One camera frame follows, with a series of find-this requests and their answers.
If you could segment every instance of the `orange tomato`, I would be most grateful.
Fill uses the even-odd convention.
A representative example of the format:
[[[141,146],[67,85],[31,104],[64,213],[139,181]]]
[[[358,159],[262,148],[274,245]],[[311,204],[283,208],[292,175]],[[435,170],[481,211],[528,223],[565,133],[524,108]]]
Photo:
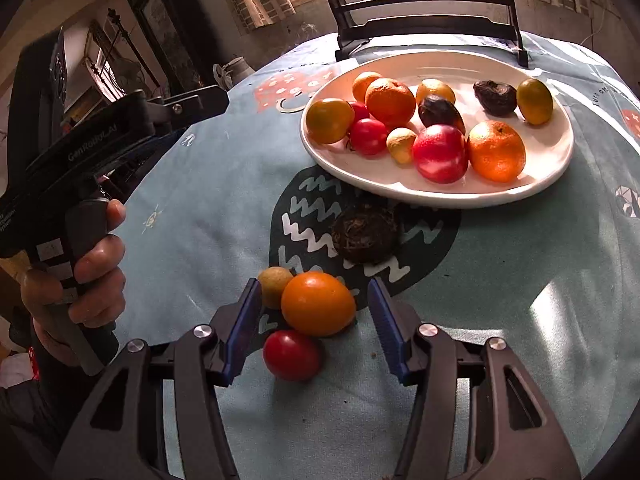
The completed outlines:
[[[354,99],[363,103],[369,85],[380,78],[382,78],[382,76],[378,72],[363,72],[360,74],[353,82],[353,87],[351,88]]]
[[[306,111],[306,130],[318,144],[333,144],[346,136],[356,112],[342,99],[322,99]]]
[[[471,167],[494,182],[508,183],[524,170],[527,152],[516,130],[500,121],[474,127],[466,143]]]
[[[356,315],[356,302],[341,282],[324,272],[303,272],[282,293],[282,315],[298,332],[327,337],[340,332]]]
[[[365,104],[371,115],[391,129],[406,126],[415,112],[411,90],[395,79],[376,79],[371,83]]]

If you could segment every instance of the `white label sticker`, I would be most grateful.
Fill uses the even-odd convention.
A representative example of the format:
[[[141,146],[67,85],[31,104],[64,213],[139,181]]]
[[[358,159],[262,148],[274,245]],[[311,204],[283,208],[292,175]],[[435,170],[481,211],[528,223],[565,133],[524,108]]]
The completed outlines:
[[[74,276],[73,269],[71,268],[71,264],[69,262],[48,267],[47,272],[60,281],[68,280],[69,278],[72,278]]]
[[[38,251],[38,257],[41,262],[50,260],[65,253],[62,249],[62,242],[60,241],[60,238],[38,245],[36,246],[36,250]]]
[[[78,291],[76,290],[76,288],[75,287],[66,288],[65,290],[62,291],[62,300],[60,300],[56,304],[58,305],[70,304],[77,299],[78,299]]]

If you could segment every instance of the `black stand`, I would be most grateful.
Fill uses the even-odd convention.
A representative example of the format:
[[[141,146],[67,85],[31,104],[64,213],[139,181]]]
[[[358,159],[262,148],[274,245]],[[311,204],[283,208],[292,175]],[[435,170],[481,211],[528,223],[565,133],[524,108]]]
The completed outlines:
[[[527,51],[524,49],[518,26],[515,0],[363,0],[350,4],[346,0],[328,1],[338,25],[338,50],[335,53],[335,59],[338,61],[347,59],[354,50],[377,36],[428,33],[471,34],[511,41],[513,43],[512,51],[518,59],[518,64],[525,68],[529,67]],[[509,13],[509,23],[495,23],[484,16],[422,14],[377,18],[358,25],[351,16],[352,10],[367,7],[437,1],[476,2],[505,6]]]

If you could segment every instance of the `finger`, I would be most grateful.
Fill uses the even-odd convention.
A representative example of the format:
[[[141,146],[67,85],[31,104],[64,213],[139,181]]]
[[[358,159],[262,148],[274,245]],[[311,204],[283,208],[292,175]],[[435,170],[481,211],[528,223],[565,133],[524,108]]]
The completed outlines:
[[[124,257],[124,243],[116,235],[106,235],[78,260],[74,276],[78,283],[89,283],[110,272]]]
[[[111,303],[106,309],[104,309],[97,316],[84,320],[84,326],[87,328],[100,328],[112,321],[116,321],[120,317],[120,314],[124,312],[125,300],[124,295],[121,293],[116,300]]]
[[[20,295],[32,314],[34,309],[62,300],[62,294],[62,284],[42,270],[27,270],[22,277]]]
[[[124,222],[127,209],[120,200],[111,200],[107,206],[107,229],[113,231]]]
[[[122,295],[125,281],[124,273],[118,267],[101,277],[92,288],[69,307],[71,321],[82,323],[87,319],[93,319],[116,303]]]

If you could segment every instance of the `tablecloth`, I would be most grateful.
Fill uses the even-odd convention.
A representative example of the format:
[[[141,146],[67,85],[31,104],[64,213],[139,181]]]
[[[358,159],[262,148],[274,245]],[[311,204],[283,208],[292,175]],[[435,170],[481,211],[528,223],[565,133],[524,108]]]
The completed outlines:
[[[640,397],[640,102],[594,52],[524,38],[530,74],[570,115],[568,170],[549,189],[504,206],[394,204],[402,243],[380,266],[346,268],[335,256],[331,224],[358,190],[314,164],[300,142],[301,112],[291,110],[333,76],[379,56],[436,48],[516,66],[499,41],[379,38],[340,63],[335,34],[301,44],[233,88],[228,111],[187,130],[133,193],[117,231],[127,246],[121,344],[178,338],[235,301],[267,266],[322,269],[355,294],[357,324],[323,341],[328,357],[314,380],[286,383],[265,368],[260,346],[282,325],[272,312],[242,375],[218,388],[243,480],[392,474],[415,389],[403,388],[382,357],[366,308],[373,275],[454,337],[505,338],[554,409],[584,474],[617,437]],[[464,384],[459,394],[464,414]],[[170,468],[180,475],[171,384],[165,400]],[[464,430],[461,416],[452,473],[462,471]]]

